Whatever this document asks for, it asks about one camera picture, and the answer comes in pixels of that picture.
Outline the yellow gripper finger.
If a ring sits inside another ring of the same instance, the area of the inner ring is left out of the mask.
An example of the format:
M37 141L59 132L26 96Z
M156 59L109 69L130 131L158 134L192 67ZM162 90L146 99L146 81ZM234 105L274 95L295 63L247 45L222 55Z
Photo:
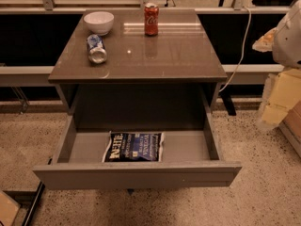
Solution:
M262 53L271 52L276 31L277 29L275 27L267 31L253 43L252 49Z

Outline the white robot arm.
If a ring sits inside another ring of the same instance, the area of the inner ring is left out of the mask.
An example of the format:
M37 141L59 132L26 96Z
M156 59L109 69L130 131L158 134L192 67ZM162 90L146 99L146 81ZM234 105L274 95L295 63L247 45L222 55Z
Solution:
M252 49L271 52L273 60L284 67L301 68L301 1L293 4L275 28L270 29Z

